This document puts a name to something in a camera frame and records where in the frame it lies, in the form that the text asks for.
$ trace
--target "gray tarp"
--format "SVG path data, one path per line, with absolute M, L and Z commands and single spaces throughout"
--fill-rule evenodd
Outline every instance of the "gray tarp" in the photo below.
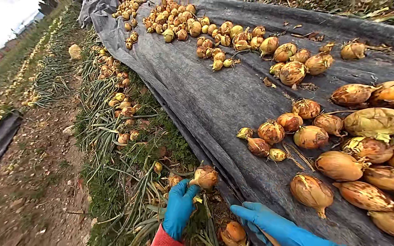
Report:
M 368 52 L 367 58 L 344 61 L 339 56 L 342 42 L 361 38 L 371 45 L 388 44 L 394 48 L 394 26 L 348 19 L 301 9 L 277 5 L 246 3 L 228 0 L 201 0 L 196 4 L 197 16 L 204 14 L 216 25 L 225 20 L 234 24 L 254 27 L 264 25 L 267 34 L 283 32 L 279 43 L 294 42 L 298 48 L 318 53 L 328 41 L 337 42 L 332 51 L 334 64 L 324 74 L 307 75 L 304 83 L 314 83 L 315 91 L 293 91 L 268 74 L 271 61 L 260 59 L 257 54 L 240 53 L 241 64 L 235 68 L 213 72 L 211 60 L 196 57 L 196 39 L 166 44 L 156 33 L 145 33 L 142 18 L 149 15 L 153 4 L 143 4 L 138 12 L 136 31 L 139 40 L 133 49 L 125 48 L 129 33 L 124 31 L 124 20 L 113 19 L 111 13 L 117 6 L 115 0 L 90 0 L 84 3 L 80 22 L 92 20 L 103 44 L 109 52 L 136 71 L 164 106 L 174 123 L 181 130 L 197 157 L 209 160 L 217 167 L 222 182 L 219 188 L 230 204 L 241 201 L 258 201 L 278 214 L 294 221 L 314 234 L 347 245 L 394 246 L 394 237 L 381 232 L 366 215 L 346 202 L 332 187 L 334 203 L 327 208 L 327 219 L 318 218 L 314 209 L 297 202 L 290 194 L 288 184 L 301 171 L 291 160 L 278 165 L 253 156 L 245 141 L 235 137 L 241 127 L 257 128 L 266 118 L 275 119 L 291 111 L 291 101 L 283 93 L 299 98 L 314 98 L 326 112 L 344 110 L 328 101 L 330 94 L 347 83 L 380 83 L 394 80 L 394 56 Z M 318 31 L 325 35 L 323 42 L 294 38 L 290 34 L 307 34 Z M 227 56 L 235 53 L 232 48 L 221 47 Z M 277 88 L 264 86 L 269 77 Z M 333 143 L 338 139 L 331 138 Z M 292 136 L 285 141 L 292 143 Z M 327 148 L 303 151 L 307 157 L 316 158 Z M 331 179 L 319 172 L 311 172 L 330 186 Z

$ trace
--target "hand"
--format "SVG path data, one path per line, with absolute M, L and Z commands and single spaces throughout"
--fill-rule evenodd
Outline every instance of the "hand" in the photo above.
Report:
M 182 231 L 194 210 L 193 198 L 200 190 L 196 185 L 187 189 L 188 182 L 189 179 L 184 179 L 171 188 L 165 220 L 162 223 L 164 231 L 176 241 L 180 241 L 182 237 Z
M 278 215 L 261 203 L 244 202 L 243 207 L 232 205 L 230 209 L 235 215 L 241 217 L 243 225 L 247 222 L 250 230 L 255 232 L 257 237 L 269 246 L 271 243 L 260 229 L 275 238 L 281 246 L 337 245 L 296 226 L 293 222 Z

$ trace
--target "dirt path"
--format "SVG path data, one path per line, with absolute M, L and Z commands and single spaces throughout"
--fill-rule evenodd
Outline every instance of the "dirt path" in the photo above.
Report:
M 69 83 L 80 86 L 80 78 Z M 83 156 L 63 130 L 78 112 L 77 93 L 55 109 L 30 109 L 0 160 L 0 246 L 84 245 L 89 197 L 79 179 Z

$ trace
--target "red sleeve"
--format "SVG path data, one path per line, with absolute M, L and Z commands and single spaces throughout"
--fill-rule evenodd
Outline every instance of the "red sleeve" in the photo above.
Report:
M 162 228 L 162 224 L 160 224 L 151 246 L 183 246 L 183 244 L 170 237 Z

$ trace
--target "dirt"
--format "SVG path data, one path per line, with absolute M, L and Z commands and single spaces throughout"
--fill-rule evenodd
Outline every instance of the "dirt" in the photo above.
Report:
M 69 83 L 77 89 L 80 78 Z M 79 179 L 83 155 L 63 130 L 78 113 L 77 93 L 65 106 L 30 109 L 0 160 L 0 246 L 85 245 L 90 197 Z

